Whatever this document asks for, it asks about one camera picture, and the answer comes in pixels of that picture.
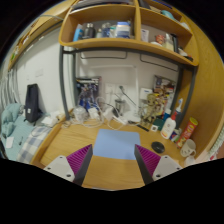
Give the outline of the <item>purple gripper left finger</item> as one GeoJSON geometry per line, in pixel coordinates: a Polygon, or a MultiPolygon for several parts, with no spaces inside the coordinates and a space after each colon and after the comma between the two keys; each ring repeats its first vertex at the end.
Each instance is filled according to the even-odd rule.
{"type": "Polygon", "coordinates": [[[67,157],[59,155],[44,170],[81,186],[92,155],[92,145],[87,145],[67,157]]]}

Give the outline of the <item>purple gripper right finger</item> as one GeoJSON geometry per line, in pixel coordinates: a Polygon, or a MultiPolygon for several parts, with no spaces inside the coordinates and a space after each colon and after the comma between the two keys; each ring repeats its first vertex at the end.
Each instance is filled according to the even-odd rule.
{"type": "Polygon", "coordinates": [[[168,155],[159,156],[139,145],[135,145],[134,155],[145,184],[150,184],[182,169],[168,155]]]}

